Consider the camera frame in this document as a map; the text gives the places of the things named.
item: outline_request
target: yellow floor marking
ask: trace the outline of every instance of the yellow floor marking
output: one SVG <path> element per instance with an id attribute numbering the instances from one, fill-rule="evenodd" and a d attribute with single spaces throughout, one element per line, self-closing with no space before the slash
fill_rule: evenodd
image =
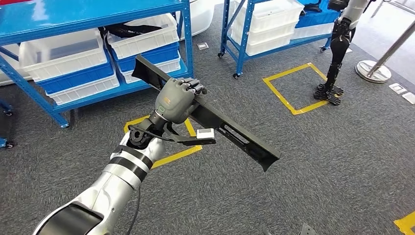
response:
<path id="1" fill-rule="evenodd" d="M 264 78 L 263 79 L 263 81 L 265 82 L 265 84 L 267 84 L 267 86 L 271 89 L 271 91 L 278 97 L 278 99 L 280 99 L 281 100 L 281 102 L 285 105 L 285 107 L 287 107 L 288 108 L 288 110 L 290 110 L 291 111 L 291 113 L 293 114 L 293 115 L 298 115 L 298 114 L 303 114 L 303 113 L 306 113 L 306 112 L 308 112 L 308 111 L 311 111 L 311 110 L 313 110 L 313 109 L 317 109 L 317 108 L 319 108 L 319 107 L 321 107 L 321 106 L 323 106 L 323 105 L 325 105 L 325 104 L 327 104 L 328 102 L 327 101 L 325 101 L 325 100 L 322 100 L 322 101 L 319 101 L 319 102 L 317 102 L 317 103 L 314 103 L 314 104 L 312 104 L 312 105 L 309 105 L 309 106 L 307 106 L 307 107 L 305 107 L 305 108 L 302 108 L 302 109 L 295 109 L 282 95 L 281 95 L 281 93 L 271 84 L 271 81 L 272 80 L 275 80 L 275 79 L 277 79 L 277 78 L 280 78 L 280 77 L 283 77 L 283 76 L 286 76 L 286 75 L 289 75 L 289 74 L 291 74 L 291 73 L 294 73 L 294 72 L 297 72 L 297 71 L 299 71 L 299 70 L 303 70 L 303 69 L 305 69 L 305 68 L 308 68 L 308 67 L 310 67 L 310 68 L 312 68 L 318 75 L 320 75 L 321 77 L 322 77 L 322 79 L 324 80 L 324 81 L 327 81 L 327 78 L 326 78 L 326 76 L 315 66 L 315 65 L 313 65 L 312 63 L 307 63 L 307 64 L 305 64 L 305 65 L 301 65 L 301 66 L 298 66 L 298 67 L 295 67 L 295 68 L 293 68 L 293 69 L 290 69 L 290 70 L 287 70 L 287 71 L 284 71 L 284 72 L 280 72 L 280 73 L 278 73 L 278 74 L 275 74 L 275 75 L 272 75 L 272 76 L 270 76 L 270 77 L 267 77 L 267 78 Z"/>
<path id="2" fill-rule="evenodd" d="M 403 217 L 402 219 L 395 220 L 395 225 L 405 235 L 415 235 L 412 228 L 415 227 L 415 211 L 411 214 Z"/>
<path id="3" fill-rule="evenodd" d="M 127 133 L 127 132 L 128 132 L 128 126 L 129 126 L 129 125 L 134 125 L 134 124 L 140 123 L 140 122 L 142 122 L 144 119 L 146 119 L 146 118 L 148 118 L 148 117 L 149 117 L 149 116 L 140 117 L 140 118 L 138 118 L 138 119 L 135 119 L 135 120 L 132 120 L 132 121 L 129 121 L 129 122 L 125 123 L 125 126 L 124 126 L 124 133 Z M 190 134 L 190 136 L 196 136 L 196 132 L 195 132 L 195 130 L 193 129 L 193 126 L 192 126 L 192 124 L 190 123 L 190 120 L 189 120 L 189 119 L 186 119 L 186 121 L 184 121 L 184 124 L 185 124 L 185 126 L 186 126 L 186 128 L 187 128 L 187 130 L 188 130 L 188 132 L 189 132 L 189 134 Z M 191 147 L 190 149 L 186 149 L 186 150 L 184 150 L 184 151 L 182 151 L 182 152 L 179 152 L 179 153 L 173 154 L 173 155 L 171 155 L 171 156 L 168 156 L 168 157 L 166 157 L 166 158 L 163 158 L 163 159 L 161 159 L 161 160 L 158 160 L 157 162 L 155 162 L 155 163 L 153 164 L 152 169 L 153 169 L 153 168 L 156 168 L 156 167 L 158 167 L 158 166 L 161 166 L 161 165 L 167 164 L 167 163 L 169 163 L 169 162 L 175 161 L 175 160 L 180 159 L 180 158 L 182 158 L 182 157 L 188 156 L 188 155 L 190 155 L 190 154 L 192 154 L 192 153 L 195 153 L 195 152 L 197 152 L 197 151 L 199 151 L 199 150 L 202 150 L 202 146 L 201 146 L 201 145 L 196 145 L 196 146 Z"/>

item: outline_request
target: black cable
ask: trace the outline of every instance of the black cable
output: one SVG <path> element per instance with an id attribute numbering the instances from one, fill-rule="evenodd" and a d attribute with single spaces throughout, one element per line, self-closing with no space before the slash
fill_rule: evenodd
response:
<path id="1" fill-rule="evenodd" d="M 130 228 L 128 229 L 128 232 L 126 235 L 130 235 L 131 230 L 134 227 L 134 223 L 136 222 L 138 210 L 140 209 L 140 198 L 141 198 L 141 187 L 138 187 L 137 209 L 136 209 L 136 212 L 134 213 L 133 221 L 131 221 Z"/>
<path id="2" fill-rule="evenodd" d="M 162 137 L 162 136 L 158 136 L 158 135 L 156 135 L 156 134 L 154 134 L 154 133 L 151 133 L 151 132 L 149 132 L 149 131 L 146 131 L 146 130 L 144 130 L 144 129 L 140 128 L 140 127 L 133 126 L 133 125 L 129 125 L 129 126 L 128 126 L 128 129 L 130 129 L 130 127 L 134 128 L 134 129 L 136 129 L 136 130 L 139 130 L 139 131 L 141 131 L 141 132 L 144 132 L 144 133 L 146 133 L 146 134 L 149 134 L 149 135 L 151 135 L 151 136 L 153 136 L 153 137 L 155 137 L 155 138 L 158 138 L 158 139 L 160 139 L 160 140 L 169 141 L 169 142 L 175 142 L 175 141 L 174 141 L 174 140 L 172 140 L 172 139 L 168 139 L 168 138 L 164 138 L 164 137 Z"/>

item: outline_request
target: black strap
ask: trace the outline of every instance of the black strap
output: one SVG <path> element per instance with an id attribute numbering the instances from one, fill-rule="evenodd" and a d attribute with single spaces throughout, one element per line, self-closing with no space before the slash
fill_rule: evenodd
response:
<path id="1" fill-rule="evenodd" d="M 137 177 L 143 181 L 145 176 L 147 175 L 147 172 L 145 172 L 143 169 L 141 169 L 138 165 L 134 164 L 134 162 L 123 158 L 123 157 L 114 157 L 111 159 L 109 164 L 117 164 L 121 165 L 130 171 L 132 171 Z"/>
<path id="2" fill-rule="evenodd" d="M 148 169 L 151 169 L 151 167 L 153 167 L 153 162 L 144 154 L 137 152 L 137 150 L 125 145 L 118 145 L 117 148 L 114 150 L 114 153 L 121 153 L 121 151 L 127 152 L 133 155 L 134 157 L 140 159 L 144 164 L 147 165 Z"/>

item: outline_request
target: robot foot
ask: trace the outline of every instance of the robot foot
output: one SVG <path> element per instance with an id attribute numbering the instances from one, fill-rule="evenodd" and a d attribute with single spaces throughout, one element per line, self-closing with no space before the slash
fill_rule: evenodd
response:
<path id="1" fill-rule="evenodd" d="M 328 102 L 330 102 L 332 105 L 339 105 L 340 104 L 340 99 L 337 98 L 336 96 L 334 96 L 335 93 L 334 92 L 330 92 L 329 94 L 325 93 L 325 92 L 321 92 L 321 91 L 316 91 L 314 92 L 314 98 L 315 99 L 322 99 L 322 100 L 327 100 Z"/>
<path id="2" fill-rule="evenodd" d="M 317 91 L 319 91 L 319 92 L 322 92 L 323 91 L 323 89 L 324 89 L 324 84 L 323 83 L 320 83 L 318 86 L 317 86 Z M 336 95 L 343 95 L 345 92 L 343 91 L 343 89 L 341 89 L 340 87 L 338 87 L 338 86 L 333 86 L 333 88 L 331 89 L 331 91 L 334 93 L 334 94 L 336 94 Z"/>

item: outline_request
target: floor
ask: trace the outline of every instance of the floor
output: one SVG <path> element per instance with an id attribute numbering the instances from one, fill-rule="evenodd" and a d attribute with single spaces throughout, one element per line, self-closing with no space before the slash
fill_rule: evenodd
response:
<path id="1" fill-rule="evenodd" d="M 384 3 L 371 18 L 380 1 L 371 3 L 362 15 L 353 43 L 380 59 L 402 33 L 415 21 L 415 15 Z M 409 39 L 386 62 L 386 66 L 415 84 L 415 70 L 411 64 L 415 58 L 415 35 Z"/>
<path id="2" fill-rule="evenodd" d="M 195 45 L 209 45 L 194 46 L 195 77 L 214 107 L 282 157 L 264 173 L 217 133 L 217 144 L 146 177 L 132 234 L 260 235 L 267 228 L 296 235 L 305 222 L 320 235 L 401 235 L 394 221 L 415 211 L 415 107 L 388 85 L 415 86 L 395 72 L 386 84 L 359 78 L 354 66 L 374 58 L 351 45 L 337 83 L 346 91 L 343 103 L 294 116 L 262 79 L 310 62 L 327 71 L 330 51 L 319 53 L 324 41 L 248 61 L 234 80 L 235 62 L 216 56 L 221 19 L 217 6 L 212 26 L 193 38 Z M 320 82 L 304 69 L 272 85 L 300 108 L 315 102 Z M 18 144 L 0 151 L 0 228 L 8 235 L 30 234 L 46 214 L 91 185 L 125 123 L 147 115 L 157 96 L 149 89 L 66 112 L 71 126 L 60 129 L 15 85 L 1 87 L 0 94 L 16 108 L 13 118 L 0 117 Z M 183 149 L 170 144 L 166 155 Z M 135 204 L 132 198 L 116 235 L 125 234 Z"/>

